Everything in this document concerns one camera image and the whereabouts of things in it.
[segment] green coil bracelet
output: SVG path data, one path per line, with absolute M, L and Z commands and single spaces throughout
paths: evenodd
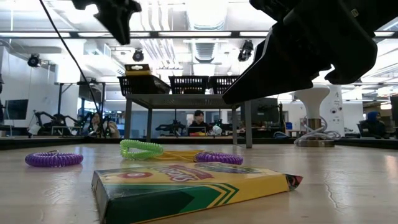
M 141 152 L 131 152 L 129 149 L 139 149 Z M 122 140 L 120 142 L 120 155 L 125 159 L 143 161 L 163 154 L 160 144 L 140 142 L 136 140 Z

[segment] crayola crayon box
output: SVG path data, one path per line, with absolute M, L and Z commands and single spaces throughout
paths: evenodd
M 97 170 L 92 185 L 101 223 L 127 224 L 288 192 L 301 180 L 268 169 L 202 162 Z

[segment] person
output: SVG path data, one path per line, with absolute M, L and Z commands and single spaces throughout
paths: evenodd
M 207 133 L 210 131 L 210 126 L 204 122 L 205 114 L 201 110 L 195 111 L 193 114 L 192 124 L 188 128 L 188 134 L 203 132 Z
M 104 132 L 102 133 L 100 129 L 98 129 L 99 125 L 100 125 L 100 116 L 98 113 L 95 113 L 93 116 L 93 119 L 91 120 L 91 122 L 93 123 L 93 128 L 94 131 L 97 133 L 98 136 L 103 136 Z M 103 129 L 106 130 L 107 127 L 107 122 L 104 123 L 103 125 Z M 114 121 L 110 121 L 109 122 L 109 128 L 111 130 L 111 138 L 120 138 L 120 133 L 118 130 L 118 126 L 116 125 L 116 123 Z
M 380 119 L 381 116 L 378 111 L 368 113 L 368 118 L 365 121 L 360 122 L 364 133 L 366 133 L 364 137 L 374 137 L 376 139 L 390 138 L 386 132 L 386 125 L 380 121 Z

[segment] man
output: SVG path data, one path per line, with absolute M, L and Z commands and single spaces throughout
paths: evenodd
M 188 128 L 188 134 L 203 132 L 207 133 L 210 131 L 210 126 L 204 122 L 205 114 L 201 110 L 195 111 L 193 114 L 192 124 Z
M 380 121 L 381 116 L 378 111 L 368 113 L 368 118 L 361 121 L 361 127 L 364 131 L 363 137 L 374 137 L 376 139 L 389 139 L 390 136 L 386 132 L 386 125 Z

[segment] yellow box on shelf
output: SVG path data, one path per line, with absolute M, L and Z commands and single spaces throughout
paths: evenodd
M 151 75 L 150 67 L 148 64 L 128 64 L 124 65 L 126 71 L 124 74 L 128 75 Z

